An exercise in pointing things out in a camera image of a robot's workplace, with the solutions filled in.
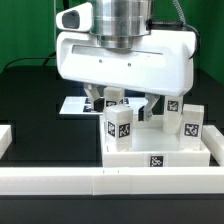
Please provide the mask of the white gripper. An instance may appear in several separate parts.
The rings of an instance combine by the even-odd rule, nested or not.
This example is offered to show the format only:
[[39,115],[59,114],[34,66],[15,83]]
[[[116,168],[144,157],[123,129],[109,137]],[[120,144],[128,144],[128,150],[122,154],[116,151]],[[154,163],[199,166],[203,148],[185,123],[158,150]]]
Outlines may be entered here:
[[130,49],[103,48],[94,35],[62,32],[57,68],[63,78],[85,83],[96,112],[103,111],[104,99],[95,84],[146,93],[138,120],[149,121],[159,95],[182,96],[192,88],[194,50],[195,34],[190,31],[153,30],[136,37]]

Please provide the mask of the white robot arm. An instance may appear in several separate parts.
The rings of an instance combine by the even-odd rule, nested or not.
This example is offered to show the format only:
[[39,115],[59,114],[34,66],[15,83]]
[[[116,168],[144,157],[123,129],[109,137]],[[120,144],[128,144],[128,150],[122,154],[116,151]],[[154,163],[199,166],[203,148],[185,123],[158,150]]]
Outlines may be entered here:
[[143,92],[143,120],[160,96],[192,88],[196,35],[153,27],[151,16],[152,0],[88,0],[57,14],[58,72],[84,84],[95,111],[106,102],[99,85]]

